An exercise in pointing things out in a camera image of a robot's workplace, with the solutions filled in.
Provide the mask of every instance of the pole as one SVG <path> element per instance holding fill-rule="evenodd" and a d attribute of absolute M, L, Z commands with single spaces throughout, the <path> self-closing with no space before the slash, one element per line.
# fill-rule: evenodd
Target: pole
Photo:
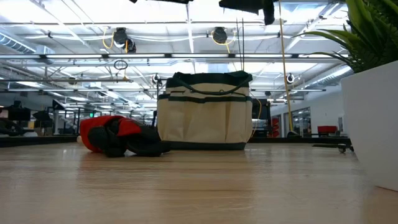
<path fill-rule="evenodd" d="M 65 134 L 65 129 L 67 128 L 67 111 L 65 111 L 65 115 L 63 116 L 65 118 L 65 120 L 63 121 L 63 131 L 62 134 Z"/>
<path fill-rule="evenodd" d="M 77 112 L 77 133 L 80 134 L 80 108 Z"/>
<path fill-rule="evenodd" d="M 282 61 L 283 61 L 283 64 L 284 64 L 284 80 L 285 80 L 287 109 L 289 111 L 289 128 L 290 128 L 290 131 L 293 131 L 292 110 L 290 109 L 290 96 L 289 96 L 289 90 L 287 89 L 287 75 L 286 75 L 286 61 L 285 61 L 285 43 L 284 43 L 284 29 L 282 27 L 283 19 L 282 19 L 282 5 L 281 5 L 281 2 L 282 2 L 282 0 L 279 0 L 280 40 L 282 42 Z"/>

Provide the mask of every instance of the potted plant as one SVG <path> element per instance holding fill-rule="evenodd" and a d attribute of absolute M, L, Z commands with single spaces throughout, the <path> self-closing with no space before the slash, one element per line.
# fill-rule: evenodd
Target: potted plant
<path fill-rule="evenodd" d="M 314 54 L 337 58 L 355 72 L 341 81 L 349 137 L 372 181 L 398 191 L 398 0 L 346 3 L 350 30 L 304 34 L 325 37 L 349 52 Z"/>

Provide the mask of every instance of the ceiling beam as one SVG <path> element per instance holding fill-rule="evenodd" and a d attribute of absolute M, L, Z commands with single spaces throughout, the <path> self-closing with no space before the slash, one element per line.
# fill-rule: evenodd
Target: ceiling beam
<path fill-rule="evenodd" d="M 84 46 L 87 46 L 89 49 L 91 49 L 93 52 L 98 52 L 96 49 L 94 49 L 89 43 L 87 43 L 86 41 L 84 41 L 82 38 L 80 38 L 77 34 L 74 33 L 74 31 L 72 31 L 69 27 L 67 27 L 60 19 L 58 19 L 55 15 L 53 15 L 50 11 L 48 11 L 44 5 L 41 2 L 37 2 L 36 0 L 30 0 L 31 3 L 33 3 L 35 6 L 37 6 L 38 8 L 40 8 L 41 10 L 43 10 L 44 12 L 46 12 L 48 15 L 50 15 L 51 17 L 53 17 L 56 21 L 57 24 L 64 27 L 72 36 L 74 36 L 75 38 L 77 38 Z"/>

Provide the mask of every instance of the white wall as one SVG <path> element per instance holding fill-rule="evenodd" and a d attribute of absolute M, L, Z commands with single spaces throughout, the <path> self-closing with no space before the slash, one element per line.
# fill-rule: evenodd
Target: white wall
<path fill-rule="evenodd" d="M 344 116 L 343 97 L 341 86 L 326 88 L 326 92 L 309 93 L 305 100 L 291 102 L 291 110 L 299 110 L 309 107 L 311 110 L 312 133 L 318 132 L 318 126 L 337 126 L 338 118 Z M 282 136 L 284 135 L 284 113 L 287 113 L 287 105 L 271 108 L 271 116 L 281 114 Z"/>

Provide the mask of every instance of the red object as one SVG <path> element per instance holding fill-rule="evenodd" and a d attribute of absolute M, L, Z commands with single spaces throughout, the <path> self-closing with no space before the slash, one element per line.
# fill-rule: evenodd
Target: red object
<path fill-rule="evenodd" d="M 141 128 L 133 120 L 127 118 L 119 120 L 119 137 L 139 133 L 141 133 Z"/>
<path fill-rule="evenodd" d="M 273 138 L 279 137 L 279 118 L 272 119 L 272 137 Z"/>
<path fill-rule="evenodd" d="M 337 126 L 318 126 L 318 133 L 335 133 Z"/>
<path fill-rule="evenodd" d="M 105 126 L 109 122 L 111 122 L 115 119 L 121 119 L 121 118 L 123 118 L 123 117 L 107 115 L 107 116 L 99 116 L 97 118 L 90 118 L 90 119 L 86 119 L 86 120 L 82 121 L 80 123 L 81 141 L 87 147 L 87 149 L 89 149 L 93 152 L 102 152 L 101 149 L 98 149 L 90 144 L 90 141 L 88 140 L 88 132 L 90 131 L 91 128 Z"/>

